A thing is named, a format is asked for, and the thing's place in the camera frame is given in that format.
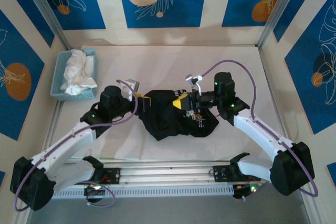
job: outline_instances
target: white table surface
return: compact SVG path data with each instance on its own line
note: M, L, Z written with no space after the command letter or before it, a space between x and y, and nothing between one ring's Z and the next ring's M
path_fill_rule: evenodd
M99 101L100 93L116 79L140 81L139 91L145 95L154 89L186 89L185 76L203 74L223 59L243 63L253 75L257 86L255 113L273 129L279 131L278 119L267 86L258 49L253 46L95 46L98 57L98 93L95 99L66 101L55 128L52 143L64 136L79 122L91 105ZM203 91L213 90L214 75L228 71L236 83L236 94L251 105L253 88L244 70L225 63L209 73L201 82ZM241 152L266 156L247 135L218 117L219 125L205 138L192 136L167 137L156 141L137 116L129 122L114 126L76 156L93 155L100 158L134 160L229 160Z

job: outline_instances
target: gray floor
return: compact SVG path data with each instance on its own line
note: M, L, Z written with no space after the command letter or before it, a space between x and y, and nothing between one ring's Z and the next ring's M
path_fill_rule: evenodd
M122 198L97 209L85 200L52 200L32 212L31 224L308 224L298 193L280 195L267 185L246 202L231 196Z

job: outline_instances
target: black cloth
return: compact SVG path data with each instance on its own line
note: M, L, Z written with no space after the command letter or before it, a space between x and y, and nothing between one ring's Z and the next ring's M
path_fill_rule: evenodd
M145 97L151 98L151 106L146 112L140 110L138 116L146 130L158 141L179 134L206 137L218 125L217 118L209 109L200 110L202 120L186 117L185 111L173 105L173 101L178 98L176 91L152 90Z

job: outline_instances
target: white cloth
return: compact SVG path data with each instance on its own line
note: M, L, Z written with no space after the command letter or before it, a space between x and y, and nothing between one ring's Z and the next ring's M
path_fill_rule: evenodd
M93 80L93 56L86 56L81 50L71 50L71 57L65 68L65 83L61 86L66 94L79 95L84 90L96 88L97 84Z

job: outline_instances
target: blue plastic basket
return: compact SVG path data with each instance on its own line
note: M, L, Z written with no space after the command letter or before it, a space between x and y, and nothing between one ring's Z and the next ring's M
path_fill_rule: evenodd
M92 78L97 82L97 55L95 49L84 49L86 56L93 56L93 73ZM61 90L61 86L65 83L64 72L67 66L67 61L71 57L71 51L60 52L57 56L56 66L54 71L53 82L51 84L50 95L59 101L82 100L94 98L97 94L97 88L88 89L79 95L68 95Z

